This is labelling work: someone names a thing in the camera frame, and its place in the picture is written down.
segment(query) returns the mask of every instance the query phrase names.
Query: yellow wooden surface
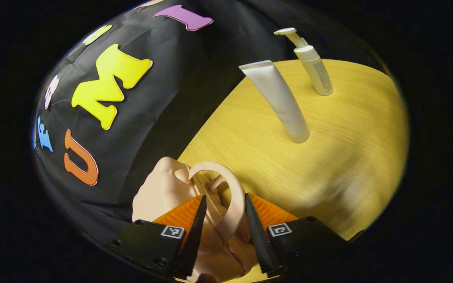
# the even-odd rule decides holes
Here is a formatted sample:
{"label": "yellow wooden surface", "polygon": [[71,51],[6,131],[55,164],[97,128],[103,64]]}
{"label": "yellow wooden surface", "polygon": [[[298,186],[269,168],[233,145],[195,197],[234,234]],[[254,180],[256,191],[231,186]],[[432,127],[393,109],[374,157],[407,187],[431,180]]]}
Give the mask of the yellow wooden surface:
{"label": "yellow wooden surface", "polygon": [[[408,151],[408,118],[387,75],[356,63],[323,61],[334,88],[329,96],[315,92],[298,60],[275,62],[309,126],[305,143],[291,141],[245,78],[179,161],[222,163],[239,177],[246,192],[297,217],[314,215],[349,240],[380,215],[398,186]],[[214,177],[211,172],[206,175]],[[228,188],[221,197],[228,205]],[[256,266],[231,282],[263,279],[266,275]]]}

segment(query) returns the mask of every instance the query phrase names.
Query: orange soft gripper pad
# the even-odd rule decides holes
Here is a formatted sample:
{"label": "orange soft gripper pad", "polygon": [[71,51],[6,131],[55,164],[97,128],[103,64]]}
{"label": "orange soft gripper pad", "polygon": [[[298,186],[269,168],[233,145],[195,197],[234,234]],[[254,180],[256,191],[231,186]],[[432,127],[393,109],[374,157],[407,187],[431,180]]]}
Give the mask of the orange soft gripper pad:
{"label": "orange soft gripper pad", "polygon": [[252,193],[248,194],[253,202],[264,231],[267,231],[267,227],[271,225],[298,220],[298,217],[283,210],[279,206],[276,206],[275,204],[272,204],[257,195],[253,195]]}
{"label": "orange soft gripper pad", "polygon": [[183,243],[185,243],[186,237],[188,236],[188,233],[190,233],[190,229],[192,228],[193,221],[195,220],[195,215],[197,214],[198,207],[203,196],[204,195],[198,195],[185,202],[184,204],[176,206],[175,208],[171,209],[152,222],[184,228],[186,234],[183,238]]}

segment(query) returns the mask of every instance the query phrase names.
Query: pump dispenser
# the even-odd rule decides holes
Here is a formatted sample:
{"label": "pump dispenser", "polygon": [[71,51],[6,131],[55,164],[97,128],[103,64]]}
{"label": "pump dispenser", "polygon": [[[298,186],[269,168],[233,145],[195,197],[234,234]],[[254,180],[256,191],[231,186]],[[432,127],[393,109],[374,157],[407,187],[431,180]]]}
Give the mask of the pump dispenser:
{"label": "pump dispenser", "polygon": [[304,65],[305,70],[311,77],[316,92],[320,95],[330,95],[333,93],[330,76],[322,63],[322,60],[312,45],[298,36],[295,28],[285,28],[274,32],[275,35],[287,36],[296,46],[293,50],[298,59]]}

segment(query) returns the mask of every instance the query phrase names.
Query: wooden table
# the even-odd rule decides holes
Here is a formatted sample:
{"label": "wooden table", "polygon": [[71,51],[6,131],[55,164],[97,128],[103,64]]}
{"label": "wooden table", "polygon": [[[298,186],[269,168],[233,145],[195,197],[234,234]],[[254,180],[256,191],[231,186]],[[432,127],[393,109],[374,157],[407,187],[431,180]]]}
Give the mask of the wooden table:
{"label": "wooden table", "polygon": [[[275,62],[310,130],[294,143],[245,78],[203,125],[179,161],[222,163],[252,192],[297,217],[314,215],[345,240],[382,213],[403,175],[409,131],[395,83],[356,63],[323,60],[334,92],[318,95],[298,60]],[[213,172],[205,174],[215,177]],[[230,191],[220,190],[228,206]],[[232,282],[266,279],[259,266]]]}

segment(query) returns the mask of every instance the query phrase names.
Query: black background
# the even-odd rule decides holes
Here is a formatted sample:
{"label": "black background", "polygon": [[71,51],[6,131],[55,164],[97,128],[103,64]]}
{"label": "black background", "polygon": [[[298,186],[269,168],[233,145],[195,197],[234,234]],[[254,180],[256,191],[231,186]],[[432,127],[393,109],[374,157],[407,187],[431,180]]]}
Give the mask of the black background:
{"label": "black background", "polygon": [[[0,2],[0,281],[148,281],[79,235],[30,159],[42,79],[128,1]],[[399,192],[329,281],[453,281],[453,2],[309,2],[364,38],[404,91],[411,118]]]}

